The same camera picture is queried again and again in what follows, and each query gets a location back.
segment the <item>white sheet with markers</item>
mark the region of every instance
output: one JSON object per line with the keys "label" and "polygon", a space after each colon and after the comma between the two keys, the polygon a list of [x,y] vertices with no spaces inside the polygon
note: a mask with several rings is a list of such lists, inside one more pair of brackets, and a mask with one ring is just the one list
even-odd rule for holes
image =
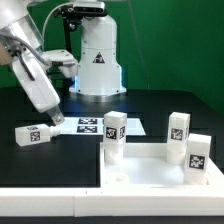
{"label": "white sheet with markers", "polygon": [[[65,117],[59,125],[61,135],[103,135],[103,118]],[[145,135],[138,118],[127,119],[127,135]]]}

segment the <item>white tray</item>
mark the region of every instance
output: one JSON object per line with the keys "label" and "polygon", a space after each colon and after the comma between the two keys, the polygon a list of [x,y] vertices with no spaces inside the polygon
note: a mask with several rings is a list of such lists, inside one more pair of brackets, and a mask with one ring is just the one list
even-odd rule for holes
{"label": "white tray", "polygon": [[[126,165],[115,168],[105,166],[101,148],[100,188],[0,188],[0,216],[223,215],[224,177],[215,164],[209,161],[207,185],[188,186],[165,154],[166,144],[127,143]],[[118,171],[130,184],[106,183],[106,172]]]}

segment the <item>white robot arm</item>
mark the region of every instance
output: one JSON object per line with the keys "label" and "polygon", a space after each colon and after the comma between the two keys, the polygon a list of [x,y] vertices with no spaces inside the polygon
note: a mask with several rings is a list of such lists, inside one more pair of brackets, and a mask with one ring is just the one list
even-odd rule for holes
{"label": "white robot arm", "polygon": [[116,60],[117,25],[107,15],[105,4],[71,0],[56,15],[68,18],[69,28],[82,27],[81,60],[71,95],[92,102],[109,102],[124,95],[122,70]]}
{"label": "white robot arm", "polygon": [[28,4],[41,1],[0,0],[0,64],[11,67],[35,108],[58,125],[64,121],[60,99],[45,70],[56,64],[74,76],[77,61],[65,50],[41,52],[42,37],[27,11]]}

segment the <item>black table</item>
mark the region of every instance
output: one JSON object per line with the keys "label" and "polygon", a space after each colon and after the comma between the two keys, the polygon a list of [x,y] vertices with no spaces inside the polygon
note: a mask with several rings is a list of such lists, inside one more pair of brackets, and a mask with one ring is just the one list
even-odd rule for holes
{"label": "black table", "polygon": [[[90,103],[71,98],[69,93],[59,90],[60,108],[65,116],[103,117],[109,111],[120,111],[128,118],[139,118],[146,136],[127,136],[127,142],[166,142],[168,119],[172,112],[191,114],[190,132],[212,136],[210,158],[224,169],[224,119],[189,92],[129,90],[127,96],[110,103]],[[0,187],[99,187],[99,143],[102,136],[61,135],[49,143],[20,148],[15,143],[15,127],[46,123],[53,125],[46,113],[40,114],[21,88],[0,89]],[[192,223],[201,222],[203,217],[191,217]],[[169,223],[173,218],[136,217],[141,223],[161,220]],[[45,223],[35,219],[34,223]],[[73,223],[65,218],[60,222],[54,218],[46,223]],[[89,218],[76,219],[86,223]],[[96,222],[126,223],[135,219],[95,218]],[[178,223],[189,222],[189,217],[177,218]],[[206,221],[224,220],[211,217]]]}

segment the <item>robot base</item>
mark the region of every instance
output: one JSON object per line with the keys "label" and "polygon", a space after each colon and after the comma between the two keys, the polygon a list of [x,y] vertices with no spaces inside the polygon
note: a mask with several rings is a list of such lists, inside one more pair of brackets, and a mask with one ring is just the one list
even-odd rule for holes
{"label": "robot base", "polygon": [[81,93],[77,92],[71,92],[70,91],[70,96],[72,98],[82,100],[82,101],[87,101],[87,102],[93,102],[93,103],[107,103],[107,102],[112,102],[115,100],[122,100],[125,98],[127,92],[122,92],[122,93],[117,93],[114,95],[84,95]]}

